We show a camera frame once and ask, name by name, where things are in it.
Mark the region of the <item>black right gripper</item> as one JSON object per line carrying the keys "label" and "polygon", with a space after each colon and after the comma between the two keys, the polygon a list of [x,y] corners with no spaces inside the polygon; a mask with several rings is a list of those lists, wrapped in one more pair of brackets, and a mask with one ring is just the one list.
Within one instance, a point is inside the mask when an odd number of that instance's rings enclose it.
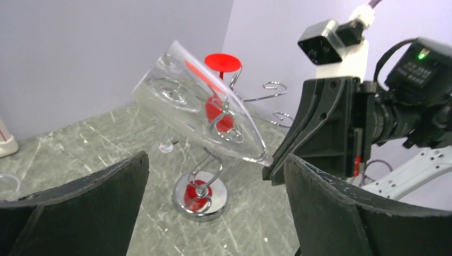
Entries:
{"label": "black right gripper", "polygon": [[[358,165],[365,168],[372,145],[381,146],[413,132],[421,120],[422,106],[409,105],[369,81],[360,87],[371,85],[376,89],[360,90],[353,104],[359,84],[357,77],[306,80],[295,119],[273,154],[273,163],[263,168],[262,179],[274,186],[285,184],[283,165],[289,154],[338,178],[350,178],[354,172],[358,175]],[[357,158],[352,120],[364,133],[362,153]]]}

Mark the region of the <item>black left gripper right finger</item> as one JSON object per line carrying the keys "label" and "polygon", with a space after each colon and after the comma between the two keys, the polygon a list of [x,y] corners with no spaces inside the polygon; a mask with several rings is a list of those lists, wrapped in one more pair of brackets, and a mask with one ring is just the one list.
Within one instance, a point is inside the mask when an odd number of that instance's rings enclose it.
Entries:
{"label": "black left gripper right finger", "polygon": [[451,255],[451,212],[398,202],[290,154],[286,191],[301,255]]}

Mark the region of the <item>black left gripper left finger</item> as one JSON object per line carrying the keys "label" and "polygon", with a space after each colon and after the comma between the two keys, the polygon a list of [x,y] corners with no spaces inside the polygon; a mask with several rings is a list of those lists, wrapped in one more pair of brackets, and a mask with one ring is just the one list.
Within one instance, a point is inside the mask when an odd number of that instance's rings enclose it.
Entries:
{"label": "black left gripper left finger", "polygon": [[126,255],[149,176],[140,151],[51,189],[1,201],[1,255]]}

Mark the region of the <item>clear wine glass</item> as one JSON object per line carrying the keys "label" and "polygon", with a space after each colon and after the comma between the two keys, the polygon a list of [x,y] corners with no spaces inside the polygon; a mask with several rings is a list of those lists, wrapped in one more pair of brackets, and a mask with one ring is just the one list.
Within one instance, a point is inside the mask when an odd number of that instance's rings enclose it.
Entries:
{"label": "clear wine glass", "polygon": [[[182,81],[169,77],[154,78],[149,82],[149,86],[161,101],[176,109],[190,113],[199,112],[201,109],[199,99],[182,84]],[[158,148],[162,153],[167,154],[178,142],[179,138],[174,135],[174,132],[168,131]]]}
{"label": "clear wine glass", "polygon": [[14,175],[1,174],[1,193],[13,193],[20,189],[21,181]]}
{"label": "clear wine glass", "polygon": [[[199,99],[200,111],[190,113],[161,101],[149,86],[152,79],[161,77],[182,81]],[[207,99],[213,95],[211,87],[221,89],[225,94],[223,114],[217,117],[214,123],[208,122],[205,110]],[[171,43],[133,89],[132,94],[137,102],[149,108],[176,132],[201,146],[263,166],[270,166],[273,161],[255,122],[240,98],[179,41]],[[226,133],[220,133],[216,124],[224,115],[232,116],[235,126]]]}

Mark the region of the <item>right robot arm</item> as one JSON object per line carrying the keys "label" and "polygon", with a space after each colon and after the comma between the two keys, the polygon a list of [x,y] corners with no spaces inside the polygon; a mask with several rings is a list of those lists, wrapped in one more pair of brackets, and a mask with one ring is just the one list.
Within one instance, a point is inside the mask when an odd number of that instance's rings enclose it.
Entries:
{"label": "right robot arm", "polygon": [[404,40],[382,55],[372,81],[306,80],[296,117],[262,178],[283,185],[289,154],[335,177],[353,178],[365,168],[372,145],[400,138],[405,148],[451,145],[450,45]]}

